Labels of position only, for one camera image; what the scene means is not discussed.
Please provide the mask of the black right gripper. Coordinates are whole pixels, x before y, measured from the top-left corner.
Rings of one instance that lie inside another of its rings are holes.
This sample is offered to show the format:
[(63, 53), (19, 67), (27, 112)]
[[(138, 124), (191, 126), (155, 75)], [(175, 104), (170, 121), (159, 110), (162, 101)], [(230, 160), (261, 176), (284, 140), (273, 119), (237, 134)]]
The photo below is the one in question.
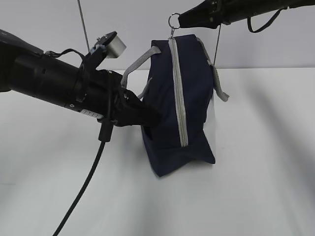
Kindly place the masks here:
[(229, 25), (226, 17), (228, 0), (204, 0), (198, 6), (180, 14), (181, 28), (216, 29), (219, 25)]

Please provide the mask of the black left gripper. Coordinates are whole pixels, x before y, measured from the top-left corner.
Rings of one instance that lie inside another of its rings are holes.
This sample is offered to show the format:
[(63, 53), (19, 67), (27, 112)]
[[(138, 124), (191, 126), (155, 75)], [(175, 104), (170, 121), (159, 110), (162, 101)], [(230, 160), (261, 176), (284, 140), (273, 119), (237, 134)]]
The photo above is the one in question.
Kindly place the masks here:
[(117, 127), (142, 125), (146, 127), (157, 126), (161, 122), (161, 114), (153, 106), (136, 98), (135, 94), (123, 88), (123, 76), (114, 71), (108, 71), (113, 91), (113, 105), (111, 120)]

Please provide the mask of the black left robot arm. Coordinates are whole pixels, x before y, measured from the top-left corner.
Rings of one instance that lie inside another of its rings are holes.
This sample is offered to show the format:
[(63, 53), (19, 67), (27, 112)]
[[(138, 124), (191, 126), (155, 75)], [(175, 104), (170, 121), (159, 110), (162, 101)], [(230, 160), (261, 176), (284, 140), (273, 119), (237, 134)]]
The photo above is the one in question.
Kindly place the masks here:
[(117, 127), (156, 126), (160, 113), (123, 85), (121, 74), (98, 66), (118, 58), (125, 44), (115, 31), (97, 40), (79, 67), (60, 60), (61, 53), (43, 51), (17, 36), (0, 32), (0, 90), (16, 91), (60, 107), (109, 120)]

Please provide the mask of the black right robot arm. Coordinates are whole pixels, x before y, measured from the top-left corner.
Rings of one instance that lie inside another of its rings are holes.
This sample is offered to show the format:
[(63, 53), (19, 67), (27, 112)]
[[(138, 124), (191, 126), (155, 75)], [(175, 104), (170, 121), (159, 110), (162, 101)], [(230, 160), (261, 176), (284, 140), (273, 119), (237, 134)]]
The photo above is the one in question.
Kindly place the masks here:
[(205, 0), (178, 17), (181, 28), (216, 29), (220, 24), (251, 18), (280, 9), (312, 6), (313, 0)]

